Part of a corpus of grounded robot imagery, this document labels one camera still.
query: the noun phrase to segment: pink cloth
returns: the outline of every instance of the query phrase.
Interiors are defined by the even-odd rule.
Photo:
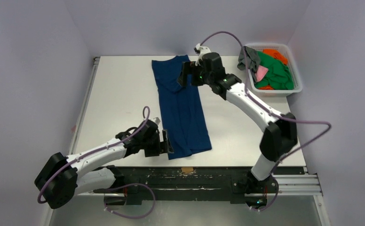
[[[269,71],[269,69],[267,67],[263,67],[263,66],[259,65],[259,68],[257,69],[257,72],[256,72],[256,80],[261,81],[264,78],[264,76],[267,74],[268,71]]]

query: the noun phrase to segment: folded garment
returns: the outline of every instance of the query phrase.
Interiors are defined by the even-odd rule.
[[[265,48],[263,53],[272,56],[274,59],[280,60],[283,64],[288,65],[288,59],[286,59],[278,50]]]
[[[267,67],[263,67],[263,66],[259,65],[259,69],[257,69],[257,72],[256,72],[257,81],[261,81],[268,71],[269,71],[269,69]]]
[[[261,60],[260,65],[268,68],[269,71],[261,81],[254,85],[256,88],[270,85],[276,90],[294,89],[291,72],[286,65],[262,52],[258,52],[258,55]]]
[[[169,159],[182,158],[212,149],[198,88],[181,87],[177,83],[187,55],[167,61],[152,60],[152,69],[158,87],[160,115],[174,149]]]
[[[252,75],[254,81],[258,81],[256,78],[256,72],[259,69],[260,57],[257,54],[257,51],[252,48],[245,46],[245,51],[248,56],[248,59],[247,59],[248,66],[247,67],[250,70],[250,74]],[[242,49],[238,56],[237,68],[240,69],[241,71],[243,71],[245,69],[245,55],[242,52]]]

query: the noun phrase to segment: gray cloth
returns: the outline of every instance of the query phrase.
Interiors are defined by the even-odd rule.
[[[257,81],[255,74],[257,72],[257,69],[259,69],[260,57],[257,54],[257,51],[250,47],[245,46],[245,51],[248,56],[248,59],[247,59],[247,63],[249,64],[248,68],[253,77],[253,80]],[[245,56],[242,52],[242,49],[241,49],[241,52],[239,53],[237,68],[240,69],[241,71],[243,71],[245,69]]]

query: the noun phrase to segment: green cloth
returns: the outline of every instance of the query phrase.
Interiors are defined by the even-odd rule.
[[[294,82],[289,68],[272,56],[257,51],[260,57],[260,65],[269,69],[264,78],[256,83],[256,88],[270,85],[273,89],[294,89]]]

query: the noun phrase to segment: orange cloth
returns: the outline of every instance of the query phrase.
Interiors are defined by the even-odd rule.
[[[280,60],[285,65],[288,65],[288,59],[275,49],[265,48],[263,49],[263,53],[272,56],[274,59]]]
[[[274,90],[274,88],[271,87],[270,85],[267,85],[267,86],[264,86],[264,87],[260,87],[259,89],[262,89],[262,90]]]

